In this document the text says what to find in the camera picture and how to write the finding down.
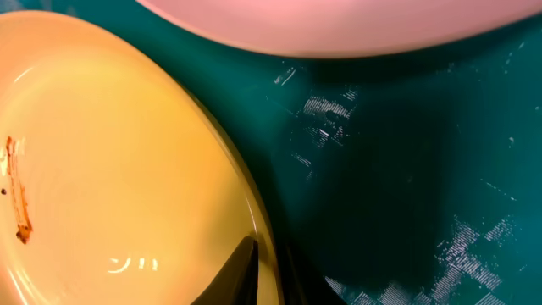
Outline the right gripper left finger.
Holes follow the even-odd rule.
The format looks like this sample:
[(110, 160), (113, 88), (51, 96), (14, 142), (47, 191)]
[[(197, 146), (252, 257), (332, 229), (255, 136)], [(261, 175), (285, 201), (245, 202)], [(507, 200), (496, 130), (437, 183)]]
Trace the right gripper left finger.
[(258, 243), (245, 236), (192, 305), (256, 305)]

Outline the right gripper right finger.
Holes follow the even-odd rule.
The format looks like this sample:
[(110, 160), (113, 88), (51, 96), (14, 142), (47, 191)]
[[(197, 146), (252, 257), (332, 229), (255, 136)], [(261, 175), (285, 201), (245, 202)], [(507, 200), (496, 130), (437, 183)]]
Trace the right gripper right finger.
[(285, 305), (346, 305), (296, 245), (279, 244), (277, 257)]

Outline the yellow-green round plate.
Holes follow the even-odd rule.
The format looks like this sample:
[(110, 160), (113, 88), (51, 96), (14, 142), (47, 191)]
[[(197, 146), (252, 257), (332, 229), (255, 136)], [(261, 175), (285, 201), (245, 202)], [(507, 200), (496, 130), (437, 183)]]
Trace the yellow-green round plate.
[(151, 59), (81, 19), (1, 16), (1, 301), (192, 304), (245, 236), (281, 304), (241, 158)]

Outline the white plate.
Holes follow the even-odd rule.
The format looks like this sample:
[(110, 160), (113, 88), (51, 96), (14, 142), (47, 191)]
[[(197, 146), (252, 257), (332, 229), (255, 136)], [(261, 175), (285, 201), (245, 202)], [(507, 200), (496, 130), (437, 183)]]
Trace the white plate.
[(402, 53), (475, 36), (541, 11), (541, 0), (138, 0), (230, 47), (298, 58)]

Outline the teal plastic serving tray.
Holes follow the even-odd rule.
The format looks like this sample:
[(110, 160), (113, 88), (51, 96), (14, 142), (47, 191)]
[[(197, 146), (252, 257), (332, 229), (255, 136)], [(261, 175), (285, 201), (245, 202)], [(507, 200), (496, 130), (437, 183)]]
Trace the teal plastic serving tray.
[(4, 1), (99, 25), (193, 92), (263, 197), (290, 303), (541, 301), (541, 19), (416, 52), (282, 58), (134, 1)]

